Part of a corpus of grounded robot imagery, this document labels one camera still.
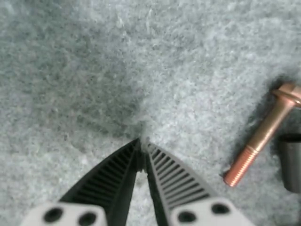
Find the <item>copper bolt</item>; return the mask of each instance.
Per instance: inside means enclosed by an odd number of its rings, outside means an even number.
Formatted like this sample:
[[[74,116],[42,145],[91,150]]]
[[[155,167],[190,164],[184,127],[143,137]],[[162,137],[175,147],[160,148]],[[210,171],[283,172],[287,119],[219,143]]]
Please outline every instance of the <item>copper bolt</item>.
[[[283,84],[279,89],[274,90],[273,94],[278,97],[275,106],[261,123],[224,178],[224,182],[231,187],[238,184],[259,152],[269,142],[283,119],[294,106],[301,107],[301,87],[293,83]]]

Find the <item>bolt head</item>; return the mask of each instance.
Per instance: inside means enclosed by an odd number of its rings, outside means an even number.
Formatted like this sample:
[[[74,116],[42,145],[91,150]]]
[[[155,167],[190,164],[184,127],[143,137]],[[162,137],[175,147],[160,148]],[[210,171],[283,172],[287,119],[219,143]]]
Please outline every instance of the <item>bolt head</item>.
[[[275,94],[280,97],[288,98],[296,103],[297,107],[301,107],[301,87],[295,83],[288,82],[283,84]]]

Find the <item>gray carpet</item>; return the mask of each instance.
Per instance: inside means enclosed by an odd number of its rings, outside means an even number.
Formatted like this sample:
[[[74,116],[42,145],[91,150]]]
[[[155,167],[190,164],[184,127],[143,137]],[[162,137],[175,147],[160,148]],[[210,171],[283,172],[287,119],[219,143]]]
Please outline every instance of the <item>gray carpet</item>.
[[[299,0],[1,0],[0,225],[19,225],[139,136],[256,225],[299,225],[275,140],[237,188],[221,175],[273,105],[270,90],[301,81],[300,45]],[[278,134],[300,121],[294,111]],[[128,225],[156,225],[144,174]]]

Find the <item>bolt shank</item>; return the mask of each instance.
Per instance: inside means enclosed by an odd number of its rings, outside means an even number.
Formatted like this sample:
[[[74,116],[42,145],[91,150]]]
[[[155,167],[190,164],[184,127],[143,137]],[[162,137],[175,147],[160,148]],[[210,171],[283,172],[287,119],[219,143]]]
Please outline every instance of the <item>bolt shank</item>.
[[[254,151],[261,151],[278,129],[280,123],[294,108],[295,103],[289,99],[280,97],[268,116],[261,123],[257,131],[252,136],[247,146]]]

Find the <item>bolt thread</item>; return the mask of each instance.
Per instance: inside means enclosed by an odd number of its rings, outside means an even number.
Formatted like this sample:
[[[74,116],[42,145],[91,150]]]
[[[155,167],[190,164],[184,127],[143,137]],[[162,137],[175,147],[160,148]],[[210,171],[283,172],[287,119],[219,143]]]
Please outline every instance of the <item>bolt thread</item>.
[[[224,178],[224,182],[231,187],[236,186],[255,160],[257,154],[258,152],[255,150],[253,151],[247,146],[239,155],[235,163],[231,166],[229,172]]]

